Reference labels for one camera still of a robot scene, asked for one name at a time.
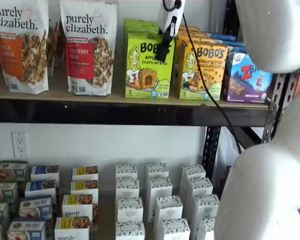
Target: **snack bag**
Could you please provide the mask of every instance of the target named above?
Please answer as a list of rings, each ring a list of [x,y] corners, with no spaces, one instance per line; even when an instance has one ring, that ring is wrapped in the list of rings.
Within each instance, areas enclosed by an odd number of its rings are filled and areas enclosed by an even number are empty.
[[[11,92],[49,89],[46,0],[0,0],[0,61]]]
[[[165,62],[156,59],[162,36],[128,33],[125,73],[126,98],[162,98],[169,96],[174,41]]]
[[[48,76],[54,76],[55,60],[60,26],[60,0],[49,0],[49,32],[46,40]]]
[[[178,76],[178,93],[180,99],[211,100],[205,91],[201,79],[201,69],[204,82],[215,100],[220,99],[222,80],[228,47],[222,44],[194,41],[198,56],[197,62],[194,50],[189,42],[181,44],[181,61]]]
[[[117,5],[97,1],[61,0],[66,36],[69,92],[111,94],[117,33]]]

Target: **orange granola bag label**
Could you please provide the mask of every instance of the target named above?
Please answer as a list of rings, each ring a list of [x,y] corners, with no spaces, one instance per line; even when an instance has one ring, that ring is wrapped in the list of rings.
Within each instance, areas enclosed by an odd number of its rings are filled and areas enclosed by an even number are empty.
[[[0,59],[6,74],[22,78],[22,39],[15,33],[0,32]]]

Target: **small white box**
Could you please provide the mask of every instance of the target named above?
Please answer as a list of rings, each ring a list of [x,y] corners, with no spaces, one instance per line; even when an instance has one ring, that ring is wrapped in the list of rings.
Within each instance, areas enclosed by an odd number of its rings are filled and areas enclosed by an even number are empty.
[[[169,177],[156,177],[148,180],[146,197],[146,217],[152,222],[155,217],[155,205],[157,198],[170,197],[172,194],[172,183]]]
[[[202,165],[192,164],[182,168],[179,196],[183,204],[186,202],[188,180],[195,177],[204,178],[205,176],[206,171]]]
[[[215,239],[215,222],[216,218],[204,218],[201,220],[197,239],[199,240],[214,240]]]
[[[98,180],[72,181],[70,193],[71,195],[91,194],[93,196],[93,203],[97,204],[99,199],[98,187]]]
[[[202,219],[217,216],[219,204],[220,201],[216,194],[200,195],[194,198],[194,208],[190,224],[192,240],[197,239],[198,230]]]
[[[189,240],[190,228],[185,218],[163,220],[158,240]]]
[[[159,237],[159,225],[163,220],[181,219],[183,205],[179,196],[160,197],[155,200],[153,236]]]
[[[55,240],[90,239],[89,218],[87,216],[57,217],[54,228]]]
[[[144,207],[141,197],[118,198],[116,222],[142,222]]]
[[[115,179],[131,177],[138,178],[138,165],[137,164],[117,164],[115,165]]]
[[[98,179],[98,167],[74,167],[72,168],[72,181],[88,181]]]
[[[59,187],[59,166],[33,166],[31,171],[31,181],[55,180],[56,187]]]
[[[145,240],[146,231],[142,221],[115,223],[115,240]]]
[[[186,191],[186,200],[184,206],[185,217],[191,223],[194,198],[198,195],[212,194],[213,185],[207,177],[194,177],[188,180],[188,187]]]

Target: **purely elizabeth box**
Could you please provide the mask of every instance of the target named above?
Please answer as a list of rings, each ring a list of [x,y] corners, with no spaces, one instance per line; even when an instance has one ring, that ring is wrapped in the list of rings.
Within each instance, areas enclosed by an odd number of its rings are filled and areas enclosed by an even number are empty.
[[[141,197],[118,198],[116,222],[142,222],[144,207]]]
[[[214,240],[215,239],[215,217],[204,218],[199,227],[198,240]]]
[[[155,218],[156,199],[170,197],[172,195],[172,187],[172,183],[167,176],[148,180],[146,197],[146,217],[148,222],[153,222]]]
[[[214,187],[209,178],[199,176],[189,179],[187,186],[184,213],[190,223],[194,207],[194,198],[198,195],[212,194]]]
[[[190,228],[185,218],[163,220],[157,240],[189,240]]]
[[[146,231],[142,221],[115,223],[115,240],[145,240]]]
[[[213,218],[217,216],[219,204],[220,202],[216,194],[204,194],[194,198],[192,220],[190,223],[192,240],[197,239],[197,234],[202,219]]]
[[[179,196],[183,204],[186,201],[188,180],[194,177],[204,178],[205,176],[206,171],[200,164],[192,164],[182,168]]]
[[[98,166],[74,167],[72,181],[88,181],[98,179]]]
[[[155,200],[153,236],[158,239],[158,228],[163,220],[181,219],[183,205],[179,196],[159,197]]]

